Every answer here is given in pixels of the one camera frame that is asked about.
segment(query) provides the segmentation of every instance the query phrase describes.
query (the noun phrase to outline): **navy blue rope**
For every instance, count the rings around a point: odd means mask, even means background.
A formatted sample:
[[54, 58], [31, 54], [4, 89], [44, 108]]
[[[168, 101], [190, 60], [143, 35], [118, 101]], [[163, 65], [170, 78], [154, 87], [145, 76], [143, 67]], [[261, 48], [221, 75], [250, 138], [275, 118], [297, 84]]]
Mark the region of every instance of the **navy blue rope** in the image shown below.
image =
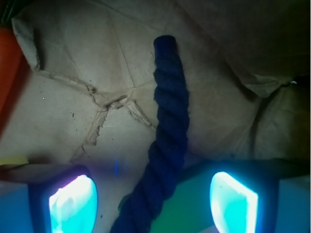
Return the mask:
[[154, 72], [158, 103], [156, 140], [150, 146], [149, 163], [143, 177], [125, 201], [111, 233], [147, 233], [171, 197], [184, 164], [189, 126], [186, 81], [177, 54], [176, 40], [164, 35], [154, 41]]

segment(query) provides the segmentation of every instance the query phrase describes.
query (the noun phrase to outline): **orange object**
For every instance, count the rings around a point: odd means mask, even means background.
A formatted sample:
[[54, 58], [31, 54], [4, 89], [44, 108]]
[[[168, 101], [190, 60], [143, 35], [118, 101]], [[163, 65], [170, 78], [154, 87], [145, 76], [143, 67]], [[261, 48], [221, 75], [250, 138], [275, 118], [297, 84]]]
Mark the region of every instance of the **orange object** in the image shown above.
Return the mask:
[[22, 51], [8, 28], [0, 28], [0, 114], [12, 88], [22, 59]]

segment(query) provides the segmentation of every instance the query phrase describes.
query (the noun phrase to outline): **crumpled brown paper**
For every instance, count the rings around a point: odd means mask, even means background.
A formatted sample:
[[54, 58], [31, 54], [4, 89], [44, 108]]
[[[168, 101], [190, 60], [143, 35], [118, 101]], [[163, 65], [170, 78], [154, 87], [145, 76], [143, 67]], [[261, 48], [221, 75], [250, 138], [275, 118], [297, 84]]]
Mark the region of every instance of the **crumpled brown paper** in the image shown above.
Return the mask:
[[268, 97], [310, 75], [309, 0], [177, 0], [222, 48], [243, 85]]
[[[160, 35], [175, 36], [184, 66], [190, 92], [189, 153], [208, 159], [309, 157], [310, 110], [297, 105], [308, 94], [292, 84], [268, 99], [258, 97], [223, 58], [225, 45], [217, 44], [201, 23], [171, 0], [41, 0], [13, 19], [33, 72], [68, 89], [64, 100], [71, 92], [89, 100], [75, 103], [92, 117], [66, 158], [94, 168], [100, 190], [95, 232], [109, 231], [116, 205], [131, 192], [148, 160], [158, 123], [153, 41]], [[55, 94], [62, 104], [62, 95]], [[55, 114], [62, 121], [63, 113], [55, 109]], [[42, 121], [38, 125], [49, 124]], [[54, 122], [53, 128], [62, 126]], [[75, 132], [64, 134], [62, 143], [73, 148], [67, 142], [70, 134]]]

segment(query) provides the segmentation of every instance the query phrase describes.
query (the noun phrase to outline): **led light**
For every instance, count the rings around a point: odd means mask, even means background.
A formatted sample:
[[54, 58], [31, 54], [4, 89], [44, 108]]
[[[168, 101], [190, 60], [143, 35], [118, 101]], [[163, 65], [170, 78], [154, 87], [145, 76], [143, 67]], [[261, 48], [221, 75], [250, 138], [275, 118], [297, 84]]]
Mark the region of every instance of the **led light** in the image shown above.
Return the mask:
[[258, 194], [226, 172], [212, 178], [210, 207], [220, 233], [255, 232]]
[[52, 233], [90, 233], [97, 213], [97, 191], [94, 181], [78, 176], [50, 196]]

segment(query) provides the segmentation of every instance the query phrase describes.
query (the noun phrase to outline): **blue surface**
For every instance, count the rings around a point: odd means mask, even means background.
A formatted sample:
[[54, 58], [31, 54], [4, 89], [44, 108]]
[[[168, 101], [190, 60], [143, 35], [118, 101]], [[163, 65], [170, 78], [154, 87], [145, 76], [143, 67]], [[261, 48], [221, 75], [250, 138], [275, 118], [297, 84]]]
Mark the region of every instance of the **blue surface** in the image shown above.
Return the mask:
[[90, 233], [97, 214], [97, 190], [86, 175], [78, 176], [49, 198], [52, 233]]
[[255, 232], [258, 194], [226, 172], [218, 172], [212, 178], [210, 206], [220, 233]]

